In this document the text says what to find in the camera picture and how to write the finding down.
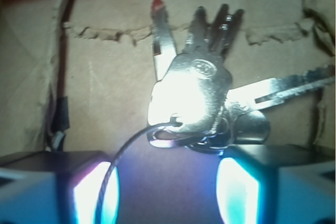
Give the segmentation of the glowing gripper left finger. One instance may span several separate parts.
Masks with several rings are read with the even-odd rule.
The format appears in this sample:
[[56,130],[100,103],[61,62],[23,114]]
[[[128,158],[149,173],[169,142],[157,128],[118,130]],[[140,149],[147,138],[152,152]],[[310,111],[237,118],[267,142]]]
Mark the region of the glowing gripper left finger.
[[1,157],[1,223],[94,223],[111,158],[102,151]]

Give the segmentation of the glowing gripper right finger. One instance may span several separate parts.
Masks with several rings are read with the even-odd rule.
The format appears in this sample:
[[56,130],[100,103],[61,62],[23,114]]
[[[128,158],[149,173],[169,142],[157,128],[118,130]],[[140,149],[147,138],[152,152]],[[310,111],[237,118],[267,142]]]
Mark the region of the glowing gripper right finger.
[[219,156],[224,223],[335,223],[334,157],[298,145],[234,145]]

